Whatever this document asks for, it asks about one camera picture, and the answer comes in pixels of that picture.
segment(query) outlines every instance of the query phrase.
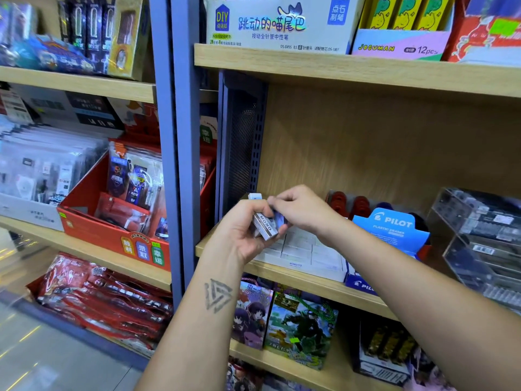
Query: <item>green dinosaur illustration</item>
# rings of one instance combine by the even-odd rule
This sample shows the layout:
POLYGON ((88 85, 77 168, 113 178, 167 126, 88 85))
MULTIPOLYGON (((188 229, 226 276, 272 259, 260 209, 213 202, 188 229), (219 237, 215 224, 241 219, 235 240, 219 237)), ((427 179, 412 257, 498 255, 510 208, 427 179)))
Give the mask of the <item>green dinosaur illustration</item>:
POLYGON ((439 10, 442 4, 443 4, 442 0, 429 0, 429 3, 427 4, 427 7, 425 8, 424 16, 427 16, 429 13, 431 13, 433 11, 439 10))
POLYGON ((406 11, 412 10, 414 8, 414 5, 416 5, 416 0, 403 0, 398 15, 401 15, 406 11))
POLYGON ((378 15, 380 12, 387 11, 391 2, 389 0, 378 0, 378 4, 376 4, 376 10, 374 11, 374 16, 378 15))

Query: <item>yellow package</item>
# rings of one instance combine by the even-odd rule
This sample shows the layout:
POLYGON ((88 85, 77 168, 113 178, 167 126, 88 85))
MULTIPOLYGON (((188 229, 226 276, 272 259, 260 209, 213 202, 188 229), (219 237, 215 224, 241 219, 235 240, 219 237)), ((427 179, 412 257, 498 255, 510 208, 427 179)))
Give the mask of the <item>yellow package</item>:
POLYGON ((378 0, 374 9, 370 29, 385 30, 389 27, 397 0, 378 0))
POLYGON ((108 74, 141 80, 150 36, 148 0, 116 0, 108 74))
POLYGON ((436 31, 451 0, 427 0, 423 3, 416 30, 436 31))
POLYGON ((393 29, 412 30, 422 0, 402 0, 393 29))

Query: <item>forearm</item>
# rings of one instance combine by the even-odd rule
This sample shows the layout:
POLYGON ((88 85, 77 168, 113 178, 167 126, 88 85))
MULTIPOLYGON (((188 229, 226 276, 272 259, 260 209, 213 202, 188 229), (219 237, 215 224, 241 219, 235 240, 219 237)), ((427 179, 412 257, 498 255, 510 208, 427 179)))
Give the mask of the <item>forearm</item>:
POLYGON ((521 319, 335 217, 326 237, 387 303, 459 391, 512 390, 521 374, 521 319))
POLYGON ((214 235, 137 391, 224 389, 242 270, 233 246, 214 235))

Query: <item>tattoo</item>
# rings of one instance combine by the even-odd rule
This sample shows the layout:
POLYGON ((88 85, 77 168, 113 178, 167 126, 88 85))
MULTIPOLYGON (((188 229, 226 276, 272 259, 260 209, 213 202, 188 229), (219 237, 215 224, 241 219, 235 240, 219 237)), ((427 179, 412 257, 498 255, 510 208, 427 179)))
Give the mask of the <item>tattoo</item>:
POLYGON ((221 310, 226 303, 231 300, 231 289, 225 283, 219 282, 214 279, 210 279, 211 285, 207 282, 204 284, 206 292, 206 310, 214 308, 214 313, 221 310))

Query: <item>person's right hand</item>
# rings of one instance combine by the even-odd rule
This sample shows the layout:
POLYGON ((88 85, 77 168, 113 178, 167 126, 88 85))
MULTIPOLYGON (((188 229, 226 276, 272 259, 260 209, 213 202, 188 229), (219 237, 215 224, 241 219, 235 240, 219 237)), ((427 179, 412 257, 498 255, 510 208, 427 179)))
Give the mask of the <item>person's right hand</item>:
POLYGON ((293 225, 327 241, 326 231, 341 216, 306 185, 298 185, 277 197, 270 196, 268 203, 293 225))

